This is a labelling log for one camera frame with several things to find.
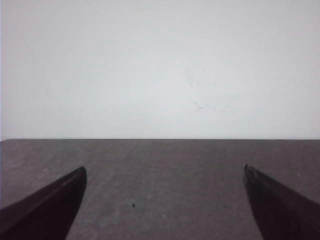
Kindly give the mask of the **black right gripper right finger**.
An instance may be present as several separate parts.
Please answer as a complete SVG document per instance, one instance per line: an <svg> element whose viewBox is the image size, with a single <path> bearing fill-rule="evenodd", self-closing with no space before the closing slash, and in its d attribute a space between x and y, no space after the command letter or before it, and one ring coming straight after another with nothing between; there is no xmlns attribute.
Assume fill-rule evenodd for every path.
<svg viewBox="0 0 320 240"><path fill-rule="evenodd" d="M320 204L245 164L243 182L264 240L318 240Z"/></svg>

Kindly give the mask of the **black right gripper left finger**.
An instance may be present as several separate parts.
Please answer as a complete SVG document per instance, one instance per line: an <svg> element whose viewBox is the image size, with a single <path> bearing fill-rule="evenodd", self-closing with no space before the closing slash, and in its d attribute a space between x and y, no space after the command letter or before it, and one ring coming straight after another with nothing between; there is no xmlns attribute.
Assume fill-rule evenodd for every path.
<svg viewBox="0 0 320 240"><path fill-rule="evenodd" d="M1 209L2 240L64 240L80 209L87 185L81 166Z"/></svg>

